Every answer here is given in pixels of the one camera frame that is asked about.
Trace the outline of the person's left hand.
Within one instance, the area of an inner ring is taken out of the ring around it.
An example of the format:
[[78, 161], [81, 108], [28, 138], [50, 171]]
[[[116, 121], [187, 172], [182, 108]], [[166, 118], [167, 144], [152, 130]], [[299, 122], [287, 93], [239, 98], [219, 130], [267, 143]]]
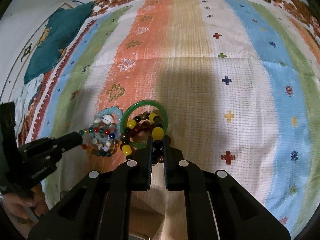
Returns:
[[32, 191], [33, 198], [23, 198], [15, 193], [7, 193], [3, 196], [3, 204], [5, 208], [14, 216], [23, 219], [30, 219], [30, 216], [25, 211], [25, 207], [33, 207], [35, 214], [40, 217], [45, 215], [49, 209], [45, 201], [45, 195], [42, 190], [42, 185], [38, 184]]

